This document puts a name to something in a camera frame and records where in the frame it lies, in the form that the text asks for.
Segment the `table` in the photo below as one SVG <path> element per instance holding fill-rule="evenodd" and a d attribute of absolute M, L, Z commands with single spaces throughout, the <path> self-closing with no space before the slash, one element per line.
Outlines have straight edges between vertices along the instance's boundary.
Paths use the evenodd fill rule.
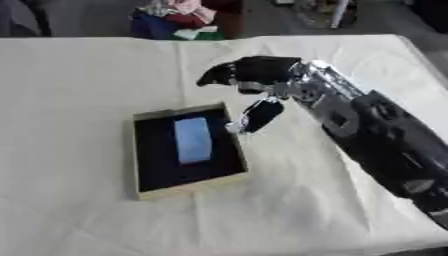
<path fill-rule="evenodd" d="M 1 255 L 376 255 L 446 246 L 447 232 L 376 184 L 293 102 L 240 137 L 248 180 L 134 199 L 132 115 L 224 101 L 237 117 L 260 96 L 194 82 L 214 64 L 257 54 L 332 63 L 448 141 L 446 81 L 393 35 L 0 40 Z"/>

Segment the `cloth pile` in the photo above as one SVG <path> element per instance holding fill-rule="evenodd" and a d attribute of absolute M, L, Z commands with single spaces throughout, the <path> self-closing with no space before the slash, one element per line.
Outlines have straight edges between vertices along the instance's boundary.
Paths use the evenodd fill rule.
<path fill-rule="evenodd" d="M 156 40 L 219 40 L 212 25 L 216 11 L 201 0 L 153 0 L 135 8 L 131 27 L 135 37 Z"/>

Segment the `blue block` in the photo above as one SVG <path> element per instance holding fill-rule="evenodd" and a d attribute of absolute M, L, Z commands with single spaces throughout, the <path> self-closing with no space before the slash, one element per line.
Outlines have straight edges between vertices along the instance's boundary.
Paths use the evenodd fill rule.
<path fill-rule="evenodd" d="M 210 160 L 212 140 L 203 117 L 174 122 L 178 159 L 181 164 Z"/>

